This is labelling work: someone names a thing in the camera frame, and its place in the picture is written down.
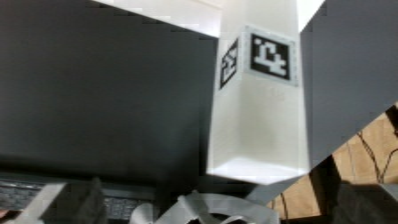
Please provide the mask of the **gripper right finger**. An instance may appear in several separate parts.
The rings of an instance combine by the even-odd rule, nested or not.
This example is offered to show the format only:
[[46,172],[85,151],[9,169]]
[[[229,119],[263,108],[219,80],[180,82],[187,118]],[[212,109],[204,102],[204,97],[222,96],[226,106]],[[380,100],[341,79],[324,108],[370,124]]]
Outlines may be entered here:
[[340,185],[334,224],[398,224],[398,200],[379,185]]

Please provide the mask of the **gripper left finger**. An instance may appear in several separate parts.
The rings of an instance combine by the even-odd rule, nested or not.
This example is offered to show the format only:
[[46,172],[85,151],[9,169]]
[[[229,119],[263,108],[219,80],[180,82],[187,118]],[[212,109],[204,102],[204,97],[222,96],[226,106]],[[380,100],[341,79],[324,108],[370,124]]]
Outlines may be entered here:
[[46,184],[11,224],[109,224],[100,179]]

